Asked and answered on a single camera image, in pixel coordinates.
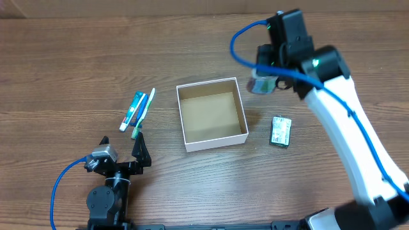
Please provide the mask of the green white toothbrush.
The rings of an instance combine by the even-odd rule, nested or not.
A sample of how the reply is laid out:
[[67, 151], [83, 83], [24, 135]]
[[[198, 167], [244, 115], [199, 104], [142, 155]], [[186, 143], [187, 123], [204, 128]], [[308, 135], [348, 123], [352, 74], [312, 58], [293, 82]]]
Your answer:
[[151, 102], [152, 102], [152, 100], [153, 100], [153, 98], [155, 96], [155, 93], [156, 93], [156, 89], [153, 88], [151, 90], [151, 93], [149, 94], [149, 97], [148, 97], [146, 103], [144, 104], [142, 113], [137, 115], [136, 124], [135, 124], [134, 130], [133, 130], [132, 135], [131, 135], [132, 139], [137, 139], [138, 133], [140, 132], [140, 129], [141, 129], [141, 123], [143, 122], [143, 120], [145, 119], [145, 117], [146, 117], [146, 115], [148, 113], [150, 104], [151, 104]]

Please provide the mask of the clear pump soap bottle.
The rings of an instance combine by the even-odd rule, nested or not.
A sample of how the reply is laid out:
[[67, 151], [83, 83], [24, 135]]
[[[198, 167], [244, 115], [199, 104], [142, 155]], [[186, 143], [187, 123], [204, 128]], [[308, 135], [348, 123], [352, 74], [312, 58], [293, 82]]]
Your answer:
[[258, 75], [254, 68], [251, 71], [251, 77], [247, 83], [247, 91], [256, 95], [267, 95], [275, 91], [275, 82], [278, 79], [273, 75]]

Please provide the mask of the white cardboard box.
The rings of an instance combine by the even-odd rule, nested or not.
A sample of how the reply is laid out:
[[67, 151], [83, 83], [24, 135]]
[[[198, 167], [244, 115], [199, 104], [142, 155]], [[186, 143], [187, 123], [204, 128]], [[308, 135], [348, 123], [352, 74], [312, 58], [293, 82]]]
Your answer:
[[188, 152], [243, 144], [249, 129], [235, 77], [176, 87]]

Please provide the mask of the green white soap packet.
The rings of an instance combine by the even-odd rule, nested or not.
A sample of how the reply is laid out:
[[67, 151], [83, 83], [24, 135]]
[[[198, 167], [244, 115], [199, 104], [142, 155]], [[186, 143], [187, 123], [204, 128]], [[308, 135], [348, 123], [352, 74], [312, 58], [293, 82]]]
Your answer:
[[272, 118], [269, 143], [274, 146], [287, 148], [290, 144], [292, 120], [281, 116]]

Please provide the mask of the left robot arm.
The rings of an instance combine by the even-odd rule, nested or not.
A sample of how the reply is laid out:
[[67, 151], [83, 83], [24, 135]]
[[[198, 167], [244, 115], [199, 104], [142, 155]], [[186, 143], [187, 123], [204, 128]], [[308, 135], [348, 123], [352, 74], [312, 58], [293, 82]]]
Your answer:
[[93, 188], [86, 200], [89, 209], [88, 229], [135, 229], [127, 218], [130, 177], [143, 173], [151, 166], [151, 157], [144, 136], [137, 134], [129, 162], [118, 162], [118, 153], [105, 136], [92, 154], [86, 157], [84, 168], [105, 177], [105, 184]]

